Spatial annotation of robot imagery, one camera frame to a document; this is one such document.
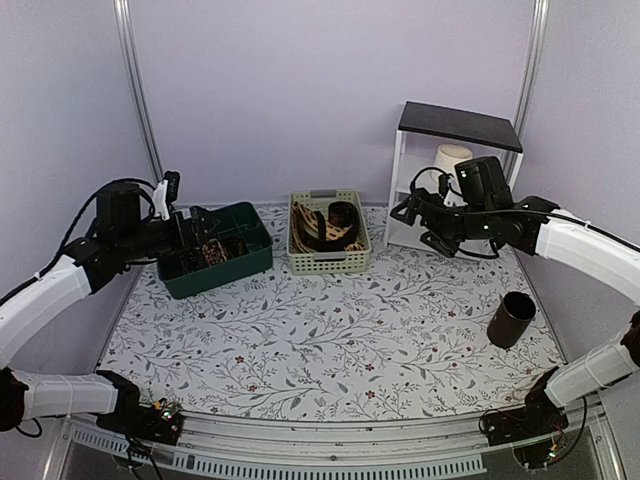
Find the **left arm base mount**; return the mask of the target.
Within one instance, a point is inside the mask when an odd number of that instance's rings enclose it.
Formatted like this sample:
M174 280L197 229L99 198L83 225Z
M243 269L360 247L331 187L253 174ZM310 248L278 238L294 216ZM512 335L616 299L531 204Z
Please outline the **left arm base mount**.
M183 424L181 407L165 398L150 405L119 400L112 413L96 415L96 426L101 429L171 446L177 445Z

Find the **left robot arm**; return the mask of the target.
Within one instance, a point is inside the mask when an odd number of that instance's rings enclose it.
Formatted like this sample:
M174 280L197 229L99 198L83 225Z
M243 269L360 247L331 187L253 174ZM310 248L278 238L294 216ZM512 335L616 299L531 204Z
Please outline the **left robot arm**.
M132 266L205 245L218 220L195 206L173 207L180 176L167 172L157 185L135 178L113 180L87 200L96 207L85 236L64 235L50 262L1 299L1 429L11 431L40 417L89 413L125 434L141 433L150 410L140 390L110 371L42 375L18 371L16 353L50 321L97 293Z

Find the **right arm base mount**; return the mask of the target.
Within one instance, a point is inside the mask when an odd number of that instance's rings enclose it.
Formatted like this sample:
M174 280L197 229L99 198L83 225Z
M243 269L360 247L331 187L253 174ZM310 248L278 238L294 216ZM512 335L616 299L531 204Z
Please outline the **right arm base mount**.
M479 430L490 446L531 439L569 426L564 408L546 401L526 402L508 410L492 409L479 419Z

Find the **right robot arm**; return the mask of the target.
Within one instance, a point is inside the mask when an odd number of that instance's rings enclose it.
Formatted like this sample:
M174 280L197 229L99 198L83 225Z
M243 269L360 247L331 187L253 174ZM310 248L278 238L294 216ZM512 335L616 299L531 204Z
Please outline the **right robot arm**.
M467 240L509 245L531 256L568 265L639 301L639 248L537 196L514 202L499 160L478 157L455 167L463 198L449 206L443 191L411 185L391 218L425 231L420 240L452 258ZM639 370L639 317L608 342L543 375L526 396L517 427L537 436L552 424L556 409L606 389Z

